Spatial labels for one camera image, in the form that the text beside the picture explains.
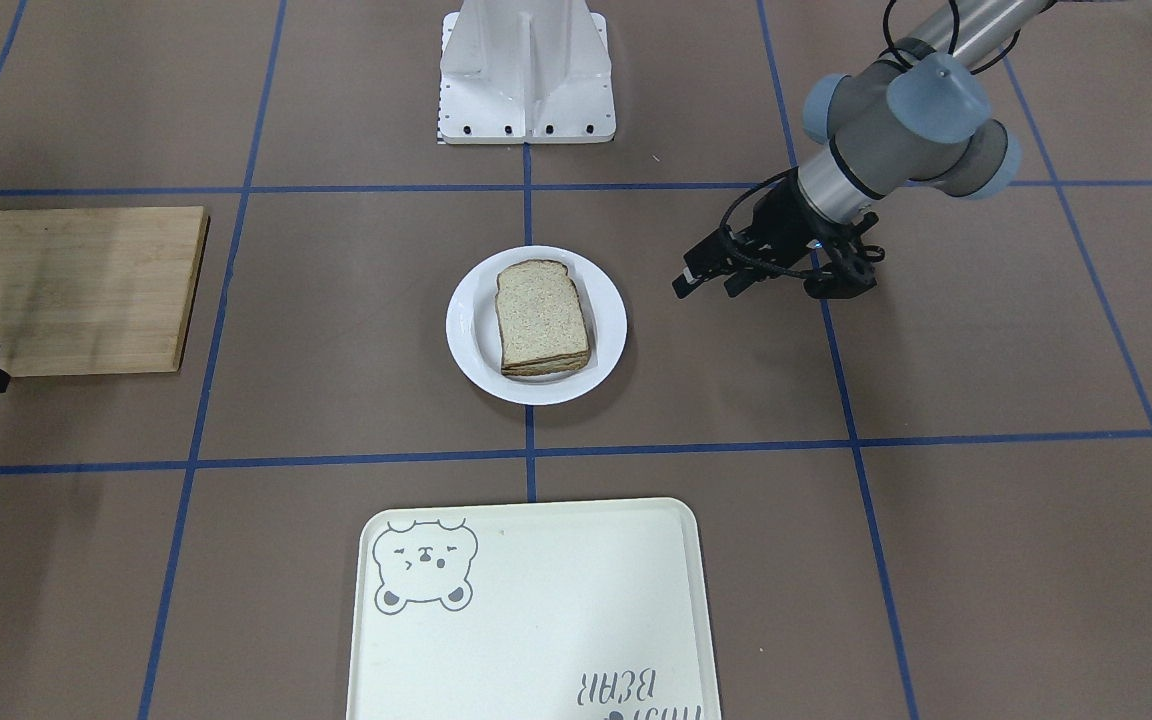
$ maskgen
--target black cable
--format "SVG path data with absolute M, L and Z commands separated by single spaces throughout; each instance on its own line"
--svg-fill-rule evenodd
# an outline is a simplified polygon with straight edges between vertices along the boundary
M 954 18 L 954 22 L 952 22 L 950 28 L 950 47 L 948 47 L 946 53 L 952 55 L 955 50 L 958 50 L 958 37 L 961 36 L 961 31 L 963 31 L 963 14 L 958 12 L 957 0 L 947 1 L 950 6 L 950 15 Z M 892 54 L 892 58 L 895 58 L 897 63 L 901 63 L 901 67 L 909 70 L 914 68 L 914 65 L 910 65 L 910 61 L 905 60 L 904 56 L 901 55 L 901 50 L 897 50 L 896 41 L 892 38 L 890 20 L 892 9 L 895 8 L 895 6 L 896 0 L 887 0 L 887 8 L 882 10 L 882 39 L 887 41 L 887 51 Z
M 788 170 L 776 173 L 774 174 L 774 176 L 765 179 L 765 181 L 755 184 L 755 187 L 751 187 L 749 188 L 749 190 L 742 192 L 741 196 L 737 197 L 737 199 L 733 202 L 730 206 L 728 206 L 726 213 L 723 213 L 723 219 L 721 220 L 721 222 L 718 223 L 718 229 L 721 232 L 719 233 L 719 238 L 721 238 L 723 243 L 723 250 L 727 251 L 727 253 L 730 255 L 732 258 L 735 258 L 736 260 L 740 260 L 741 263 L 751 266 L 751 268 L 763 270 L 764 273 L 767 273 L 773 276 L 787 275 L 790 278 L 798 278 L 801 279 L 801 281 L 805 281 L 805 279 L 820 278 L 826 275 L 819 272 L 804 273 L 799 272 L 798 270 L 782 268 L 781 265 L 776 265 L 765 260 L 759 260 L 758 258 L 751 258 L 751 256 L 744 255 L 744 252 L 741 252 L 738 247 L 736 247 L 736 240 L 732 236 L 732 226 L 727 223 L 728 220 L 732 220 L 732 213 L 735 213 L 741 202 L 749 200 L 749 197 L 751 195 L 755 195 L 755 192 L 758 192 L 763 190 L 763 188 L 768 187 L 773 183 L 780 182 L 782 181 L 782 179 L 787 179 L 788 176 L 790 176 L 790 173 L 793 172 L 794 169 L 790 168 Z
M 789 177 L 790 173 L 793 173 L 793 172 L 794 172 L 794 168 L 790 168 L 788 170 L 782 170 L 780 173 L 776 173 L 776 174 L 774 174 L 774 176 L 765 179 L 765 181 L 763 181 L 763 182 L 760 182 L 758 184 L 755 184 L 755 187 L 751 187 L 751 188 L 749 188 L 749 190 L 745 190 L 744 192 L 742 192 L 741 196 L 737 197 L 737 199 L 735 202 L 733 202 L 730 206 L 728 206 L 726 213 L 723 213 L 723 219 L 721 220 L 721 222 L 718 223 L 718 227 L 726 228 L 727 227 L 727 220 L 732 219 L 732 213 L 735 213 L 735 211 L 736 211 L 736 209 L 738 209 L 741 202 L 749 200 L 749 196 L 750 195 L 755 195 L 755 192 L 758 192 L 758 191 L 763 190 L 764 187 L 767 187 L 767 185 L 770 185 L 770 184 L 772 184 L 774 182 L 778 182 L 778 181 L 782 181 L 782 179 Z
M 904 56 L 901 55 L 901 51 L 896 50 L 896 41 L 892 40 L 890 20 L 892 20 L 892 8 L 895 8 L 895 6 L 896 6 L 896 0 L 887 0 L 887 9 L 882 10 L 882 39 L 887 41 L 887 51 L 888 53 L 892 54 L 892 59 L 896 60 L 897 63 L 901 65 L 901 67 L 904 67 L 907 70 L 909 70 L 914 68 L 914 65 L 910 65 L 910 61 L 905 60 Z
M 958 14 L 958 3 L 955 0 L 948 1 L 950 1 L 950 15 L 954 17 L 954 29 L 950 31 L 950 48 L 946 53 L 952 55 L 955 50 L 958 50 L 958 29 L 963 23 L 963 15 Z
M 1001 50 L 1000 53 L 993 56 L 993 60 L 990 60 L 986 65 L 980 65 L 979 68 L 972 70 L 972 74 L 975 76 L 978 76 L 978 74 L 985 73 L 988 68 L 995 67 L 995 65 L 998 65 L 998 61 L 1007 56 L 1007 53 L 1011 53 L 1011 47 L 1016 46 L 1017 40 L 1020 40 L 1020 30 L 1016 31 L 1016 35 L 1011 36 L 1011 41 L 1009 41 L 1009 44 L 1007 44 L 1007 46 L 1003 50 Z

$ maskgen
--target bread slice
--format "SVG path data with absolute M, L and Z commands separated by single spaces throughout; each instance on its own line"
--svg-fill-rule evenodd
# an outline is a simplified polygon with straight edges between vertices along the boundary
M 500 374 L 545 376 L 589 364 L 576 283 L 558 260 L 524 260 L 497 275 Z

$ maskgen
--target bear ear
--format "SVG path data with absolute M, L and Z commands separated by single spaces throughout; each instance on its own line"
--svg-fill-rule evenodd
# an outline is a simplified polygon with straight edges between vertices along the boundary
M 388 555 L 389 551 L 402 544 L 403 539 L 397 537 L 397 533 L 403 532 L 403 530 L 396 530 L 393 525 L 389 525 L 381 530 L 379 536 L 371 541 L 371 556 L 376 558 L 376 562 L 384 564 L 381 556 Z
M 385 585 L 380 585 L 379 591 L 376 591 L 376 608 L 385 615 L 397 615 L 403 607 L 407 607 L 406 597 L 397 597 Z
M 477 558 L 479 555 L 479 536 L 476 536 L 468 525 L 461 525 L 454 532 L 461 538 L 461 546 L 470 550 L 470 559 Z
M 472 598 L 473 588 L 470 588 L 470 583 L 462 579 L 461 584 L 456 585 L 456 589 L 453 589 L 449 593 L 445 593 L 438 600 L 444 604 L 446 609 L 456 612 L 464 609 Z

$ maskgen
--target white mounting stand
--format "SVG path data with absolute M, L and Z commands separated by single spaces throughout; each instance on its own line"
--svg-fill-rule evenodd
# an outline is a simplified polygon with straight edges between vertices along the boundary
M 607 142 L 607 20 L 585 0 L 465 0 L 444 18 L 439 139 Z

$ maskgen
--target gray robot arm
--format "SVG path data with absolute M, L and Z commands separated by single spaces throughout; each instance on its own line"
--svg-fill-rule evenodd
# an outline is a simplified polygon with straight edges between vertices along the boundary
M 673 283 L 679 297 L 723 275 L 733 297 L 773 276 L 803 279 L 813 297 L 855 297 L 877 285 L 873 264 L 882 259 L 881 249 L 861 242 L 878 222 L 869 211 L 874 202 L 911 181 L 970 199 L 1006 188 L 1020 167 L 1020 144 L 992 119 L 973 76 L 996 60 L 970 68 L 1010 50 L 1020 29 L 1055 1 L 958 0 L 899 41 L 887 32 L 888 3 L 886 50 L 858 76 L 828 76 L 808 96 L 804 129 L 823 150 L 740 197 L 736 204 L 772 187 L 743 232 L 728 227 L 735 205 L 728 209 L 684 255 L 684 273 Z M 813 247 L 828 263 L 791 270 Z

